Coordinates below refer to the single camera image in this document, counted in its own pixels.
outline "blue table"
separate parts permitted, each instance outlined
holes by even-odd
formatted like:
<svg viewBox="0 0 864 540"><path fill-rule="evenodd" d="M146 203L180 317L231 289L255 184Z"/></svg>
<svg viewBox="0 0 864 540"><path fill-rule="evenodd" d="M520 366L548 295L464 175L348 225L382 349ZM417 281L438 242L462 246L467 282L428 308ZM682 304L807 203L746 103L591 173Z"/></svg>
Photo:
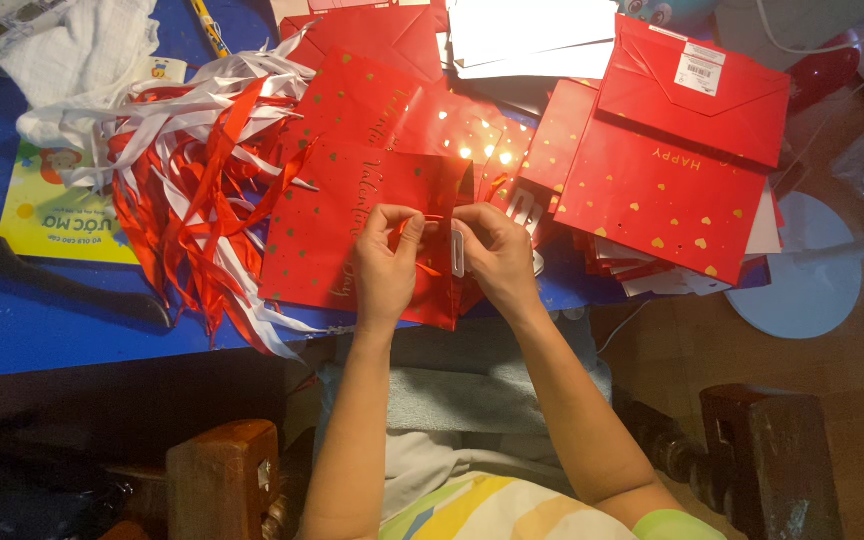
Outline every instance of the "blue table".
<svg viewBox="0 0 864 540"><path fill-rule="evenodd" d="M275 19L268 0L211 0L208 7L222 25L231 50L255 50L267 39L274 42ZM194 66L212 60L210 45L188 2L159 0L152 18L161 22L161 45L156 55ZM16 85L0 80L0 217L18 149L15 123L26 110ZM581 255L572 251L568 235L541 251L546 259L545 273L539 278L541 296L549 310L627 300L614 280L586 275ZM31 262L96 288L153 294L138 266L45 258ZM341 329L355 324L354 313L289 304L283 304L282 310L315 328ZM490 313L494 309L483 302L469 316ZM54 299L34 289L0 280L0 375L205 352L212 345L204 328L200 317L186 312L175 328L153 330L87 305L56 305ZM286 329L281 335L286 341L307 338ZM214 348L248 346L228 321L215 336Z"/></svg>

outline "black hanger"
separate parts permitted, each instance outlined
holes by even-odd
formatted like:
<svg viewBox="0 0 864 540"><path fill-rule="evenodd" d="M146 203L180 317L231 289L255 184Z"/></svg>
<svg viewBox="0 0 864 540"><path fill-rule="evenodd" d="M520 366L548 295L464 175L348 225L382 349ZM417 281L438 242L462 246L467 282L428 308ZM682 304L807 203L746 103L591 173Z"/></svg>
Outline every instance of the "black hanger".
<svg viewBox="0 0 864 540"><path fill-rule="evenodd" d="M172 319L158 300L137 292L113 292L88 285L68 277L53 274L25 262L0 236L0 278L83 302L101 310L124 315L158 327L171 328Z"/></svg>

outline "colorful striped fabric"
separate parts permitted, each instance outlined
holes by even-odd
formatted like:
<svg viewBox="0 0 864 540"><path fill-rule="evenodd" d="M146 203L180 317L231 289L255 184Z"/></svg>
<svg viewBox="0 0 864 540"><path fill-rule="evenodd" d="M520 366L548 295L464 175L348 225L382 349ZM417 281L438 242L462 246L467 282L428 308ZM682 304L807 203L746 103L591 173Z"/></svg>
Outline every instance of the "colorful striped fabric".
<svg viewBox="0 0 864 540"><path fill-rule="evenodd" d="M469 472L382 523L379 540L724 540L689 514L659 510L634 534L582 502L534 483Z"/></svg>

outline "blue toy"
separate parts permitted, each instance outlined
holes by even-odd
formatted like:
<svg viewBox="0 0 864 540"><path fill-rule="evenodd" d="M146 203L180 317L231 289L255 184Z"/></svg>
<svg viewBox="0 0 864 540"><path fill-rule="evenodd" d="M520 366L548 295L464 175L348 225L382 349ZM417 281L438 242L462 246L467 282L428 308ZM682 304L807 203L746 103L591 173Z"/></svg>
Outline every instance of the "blue toy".
<svg viewBox="0 0 864 540"><path fill-rule="evenodd" d="M676 32L698 26L719 0L618 0L618 13Z"/></svg>

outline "gray fabric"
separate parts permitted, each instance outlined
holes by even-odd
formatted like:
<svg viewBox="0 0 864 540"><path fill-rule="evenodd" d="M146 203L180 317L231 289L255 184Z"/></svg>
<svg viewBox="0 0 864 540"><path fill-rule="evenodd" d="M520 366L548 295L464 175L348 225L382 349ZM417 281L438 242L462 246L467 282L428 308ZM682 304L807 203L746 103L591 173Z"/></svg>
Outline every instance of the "gray fabric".
<svg viewBox="0 0 864 540"><path fill-rule="evenodd" d="M585 311L578 320L558 317L558 330L589 376L612 401L612 373L595 354ZM339 341L344 364L352 337ZM504 319L461 321L455 332L419 326L397 331L391 343L389 415L394 430L547 435L522 349ZM327 364L318 439L325 434L342 381L341 365Z"/></svg>

